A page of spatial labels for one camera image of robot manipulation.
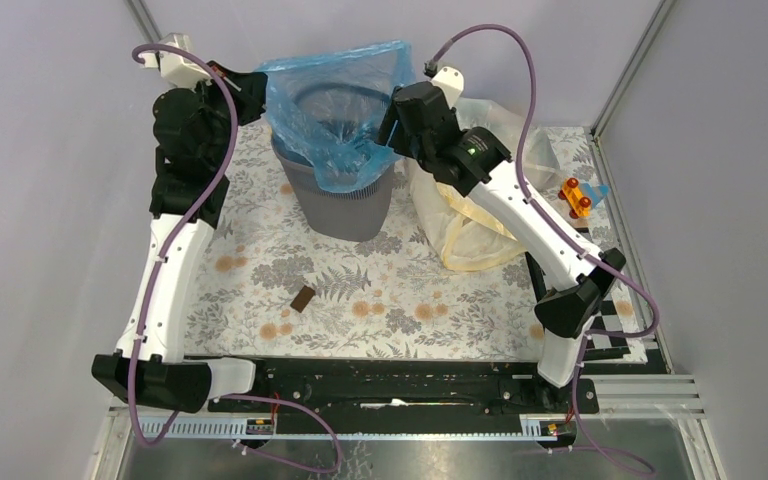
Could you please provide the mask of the blue plastic trash bag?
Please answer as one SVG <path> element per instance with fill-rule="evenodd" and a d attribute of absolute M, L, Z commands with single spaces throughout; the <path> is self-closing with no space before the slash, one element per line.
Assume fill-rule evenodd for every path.
<path fill-rule="evenodd" d="M 280 148 L 304 159 L 331 193 L 367 187 L 397 159 L 376 139 L 393 90 L 415 81 L 409 43 L 269 60 L 266 120 Z"/>

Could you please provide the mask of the translucent white plastic bag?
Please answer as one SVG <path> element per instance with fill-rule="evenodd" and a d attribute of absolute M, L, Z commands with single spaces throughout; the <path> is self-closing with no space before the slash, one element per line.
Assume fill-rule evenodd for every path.
<path fill-rule="evenodd" d="M 524 118 L 491 100 L 456 102 L 461 127 L 484 127 L 516 152 Z M 406 162 L 410 196 L 425 239 L 443 266 L 453 271 L 486 270 L 525 252 L 514 236 L 485 209 L 436 182 L 414 160 Z M 560 181 L 561 168 L 547 131 L 532 126 L 525 141 L 523 169 L 531 186 L 544 192 Z"/>

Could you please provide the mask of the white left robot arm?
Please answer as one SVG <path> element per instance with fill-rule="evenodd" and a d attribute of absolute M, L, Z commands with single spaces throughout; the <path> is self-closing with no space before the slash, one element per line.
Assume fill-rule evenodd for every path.
<path fill-rule="evenodd" d="M 152 107 L 158 145 L 148 257 L 126 328 L 113 353 L 95 356 L 91 374 L 115 397 L 141 406 L 195 413 L 231 394 L 256 411 L 269 401 L 271 387 L 253 362 L 188 361 L 183 347 L 197 269 L 230 186 L 225 172 L 237 129 L 258 120 L 266 103 L 266 74 L 209 65 L 215 78 L 173 88 Z"/>

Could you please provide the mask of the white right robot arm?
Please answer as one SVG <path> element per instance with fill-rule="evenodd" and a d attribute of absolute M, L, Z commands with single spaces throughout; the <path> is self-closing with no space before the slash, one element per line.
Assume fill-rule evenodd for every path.
<path fill-rule="evenodd" d="M 423 81 L 393 90 L 377 144 L 416 161 L 435 181 L 482 207 L 535 258 L 548 283 L 535 315 L 544 329 L 533 386 L 535 402 L 557 412 L 573 398 L 586 330 L 625 264 L 616 248 L 601 251 L 579 237 L 532 190 L 510 151 L 484 127 L 462 128 L 440 86 Z"/>

